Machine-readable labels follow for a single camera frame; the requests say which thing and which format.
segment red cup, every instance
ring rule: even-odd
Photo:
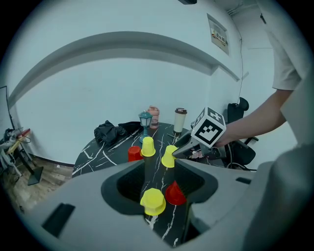
[[[143,159],[141,147],[130,147],[128,150],[129,162]]]
[[[186,198],[184,197],[180,187],[174,181],[166,190],[166,200],[173,205],[182,205],[186,203]]]

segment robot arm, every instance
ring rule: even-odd
[[[178,149],[173,152],[174,157],[186,158],[193,155],[194,151],[202,151],[202,155],[208,156],[210,159],[226,156],[224,147],[213,147],[226,130],[226,124],[221,114],[205,107],[191,126],[193,129],[186,132],[175,143]]]

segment white cube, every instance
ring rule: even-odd
[[[191,136],[211,148],[226,130],[224,117],[209,107],[205,107],[197,117]]]

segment black cable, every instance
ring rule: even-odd
[[[230,169],[232,169],[232,163],[233,163],[233,160],[234,160],[234,146],[233,146],[233,142],[231,142],[230,145],[231,145],[230,148],[231,148],[231,151],[232,151],[232,159],[231,159],[231,163],[230,163]]]
[[[242,62],[242,78],[241,78],[241,85],[240,85],[240,91],[239,91],[239,97],[237,98],[237,103],[239,104],[239,100],[240,100],[240,94],[241,94],[241,90],[242,90],[242,82],[243,82],[243,57],[242,57],[242,36],[241,33],[239,31],[239,29],[237,28],[236,24],[235,24],[236,30],[239,32],[240,38],[241,38],[241,45],[240,45],[240,54],[241,54],[241,62]]]
[[[8,87],[5,85],[3,87],[0,87],[0,89],[2,89],[2,88],[5,88],[6,106],[8,107],[8,113],[9,113],[10,121],[11,121],[11,124],[12,124],[12,128],[13,128],[13,130],[15,130],[15,127],[14,127],[13,121],[12,121],[12,116],[10,114],[9,103],[8,103]]]
[[[30,142],[31,142],[31,139],[30,139],[30,138],[28,138],[27,136],[23,136],[23,137],[25,137],[25,138],[29,139],[29,141],[28,141],[28,142],[24,142],[24,141],[21,141],[21,140],[18,140],[18,139],[16,139],[16,140],[18,140],[18,141],[20,141],[21,143],[24,143],[24,144],[28,144],[28,143],[30,143]]]
[[[234,163],[234,165],[237,165],[238,167],[240,167],[244,171],[255,171],[255,172],[257,171],[257,169],[249,169],[249,168],[247,168],[245,166],[240,166],[237,163]]]
[[[228,164],[228,166],[230,165],[230,168],[232,169],[232,162],[233,162],[234,155],[233,155],[233,152],[231,152],[230,143],[228,143],[227,145],[228,145],[229,155],[230,155],[230,163]]]

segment person's hand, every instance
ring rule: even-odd
[[[228,128],[224,132],[224,134],[221,135],[221,137],[218,139],[218,141],[215,143],[214,147],[223,147],[226,144],[234,141],[235,139],[232,136],[230,128]]]

